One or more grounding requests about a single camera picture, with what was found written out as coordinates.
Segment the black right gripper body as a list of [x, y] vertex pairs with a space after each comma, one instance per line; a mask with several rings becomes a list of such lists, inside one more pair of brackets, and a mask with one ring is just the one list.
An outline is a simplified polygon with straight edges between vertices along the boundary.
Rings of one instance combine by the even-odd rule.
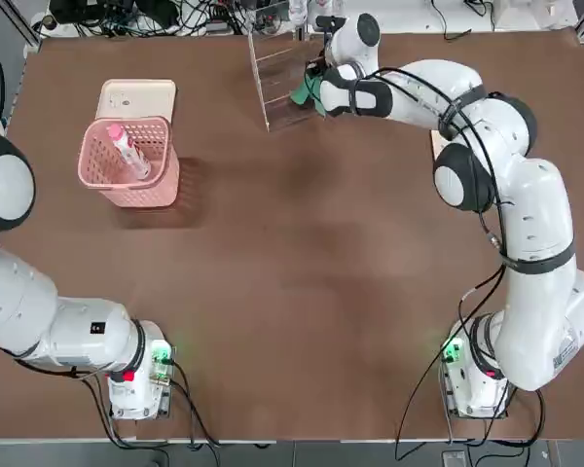
[[312, 81], [321, 81], [329, 65], [324, 56], [315, 57], [306, 62], [305, 77]]

